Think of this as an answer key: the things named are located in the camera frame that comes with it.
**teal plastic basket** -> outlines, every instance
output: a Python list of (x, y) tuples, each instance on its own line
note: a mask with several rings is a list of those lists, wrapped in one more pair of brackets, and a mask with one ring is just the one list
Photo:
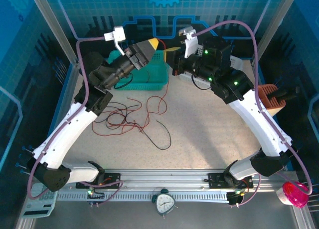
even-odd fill
[[(111, 63), (120, 55), (120, 52), (118, 52), (117, 50), (112, 51), (107, 62)], [(141, 68), (140, 70), (133, 70), (132, 75), (132, 82), (129, 85), (117, 90), (161, 90), (168, 82), (167, 64), (164, 62), (163, 51), (157, 50), (148, 65), (146, 65), (144, 68)], [(116, 86), (120, 87), (121, 85), (127, 83), (130, 79), (131, 76), (129, 76), (128, 78), (124, 78), (120, 82), (118, 82)]]

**orange object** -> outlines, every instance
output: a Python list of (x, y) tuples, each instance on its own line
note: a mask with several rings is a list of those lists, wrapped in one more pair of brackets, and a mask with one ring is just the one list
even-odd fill
[(275, 92), (276, 90), (278, 90), (278, 88), (274, 84), (264, 84), (258, 86), (259, 98), (272, 117), (275, 116), (286, 105), (285, 100), (282, 100), (280, 103), (278, 103), (275, 97), (273, 97), (271, 100), (267, 98), (268, 94)]

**beige table surface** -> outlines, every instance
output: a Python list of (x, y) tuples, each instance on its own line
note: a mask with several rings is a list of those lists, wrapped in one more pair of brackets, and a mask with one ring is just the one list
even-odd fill
[[(243, 71), (253, 79), (249, 61), (244, 61)], [(213, 92), (200, 91), (171, 75), (169, 80), (165, 98), (168, 110), (163, 115), (151, 115), (151, 123), (146, 128), (146, 133), (159, 146), (165, 147), (169, 137), (156, 120), (162, 122), (171, 133), (169, 149), (157, 149), (138, 129), (122, 136), (101, 137), (95, 135), (89, 126), (74, 143), (65, 161), (93, 160), (109, 169), (224, 169), (234, 160), (243, 159), (260, 148), (245, 122)], [(79, 76), (76, 93), (81, 84), (82, 76)], [(142, 109), (129, 119), (143, 124), (146, 100), (152, 95), (162, 96), (164, 90), (165, 87), (162, 91), (150, 92), (112, 90), (112, 101), (127, 106), (135, 105), (127, 97), (141, 101)], [(153, 99), (149, 103), (150, 109), (157, 110), (158, 102)], [(102, 124), (95, 128), (102, 134), (113, 133)]]

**white bracket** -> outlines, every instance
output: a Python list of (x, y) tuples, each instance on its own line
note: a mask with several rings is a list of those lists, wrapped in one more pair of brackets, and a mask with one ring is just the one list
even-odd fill
[(183, 28), (180, 31), (178, 31), (178, 34), (181, 36), (182, 34), (186, 36), (185, 39), (185, 58), (188, 58), (191, 54), (197, 52), (197, 45), (198, 45), (198, 39), (197, 36), (193, 37), (192, 35), (196, 33), (196, 30), (190, 26), (187, 28)]
[(124, 55), (122, 48), (119, 46), (119, 42), (123, 42), (125, 40), (125, 33), (122, 26), (114, 27), (113, 32), (104, 34), (105, 41), (114, 40), (114, 45), (116, 49)]

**clock face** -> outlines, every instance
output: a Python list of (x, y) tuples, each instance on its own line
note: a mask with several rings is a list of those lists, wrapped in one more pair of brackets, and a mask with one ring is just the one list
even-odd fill
[(169, 194), (160, 194), (156, 201), (156, 208), (160, 214), (168, 213), (175, 205), (174, 198)]

